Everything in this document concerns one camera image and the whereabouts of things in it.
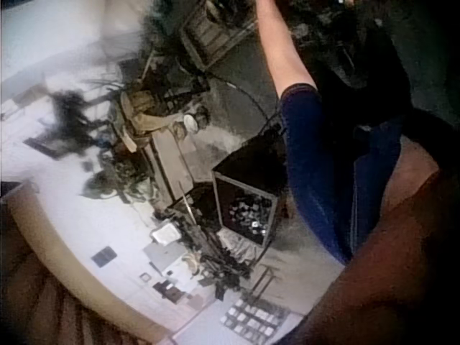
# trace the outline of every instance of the stairs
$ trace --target stairs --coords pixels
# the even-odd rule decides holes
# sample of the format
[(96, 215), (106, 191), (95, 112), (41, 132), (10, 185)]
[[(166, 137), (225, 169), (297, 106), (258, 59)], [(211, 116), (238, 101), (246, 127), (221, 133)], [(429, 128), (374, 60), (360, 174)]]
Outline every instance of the stairs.
[(1, 324), (20, 344), (150, 344), (111, 325), (73, 297), (38, 260), (5, 205), (1, 205)]

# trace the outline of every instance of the cable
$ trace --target cable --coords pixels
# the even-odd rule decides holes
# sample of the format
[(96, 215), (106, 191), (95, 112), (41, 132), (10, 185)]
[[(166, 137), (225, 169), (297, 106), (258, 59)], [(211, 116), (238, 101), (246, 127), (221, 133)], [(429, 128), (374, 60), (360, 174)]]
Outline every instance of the cable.
[(264, 117), (264, 119), (266, 121), (269, 121), (270, 119), (268, 118), (268, 115), (267, 113), (264, 111), (264, 109), (262, 109), (262, 107), (260, 106), (260, 104), (257, 103), (257, 101), (254, 99), (254, 97), (251, 96), (250, 93), (248, 93), (247, 91), (245, 91), (243, 88), (240, 88), (239, 86), (236, 86), (235, 84), (229, 82), (228, 80), (222, 78), (222, 77), (219, 77), (211, 72), (205, 72), (206, 75), (214, 78), (214, 79), (217, 79), (218, 81), (221, 81), (222, 83), (225, 83), (227, 86), (231, 87), (231, 88), (234, 88), (235, 90), (238, 90), (239, 92), (243, 93), (247, 98), (249, 98), (249, 100), (252, 102), (252, 104), (254, 104), (254, 106), (259, 110), (259, 112), (261, 113), (261, 115)]

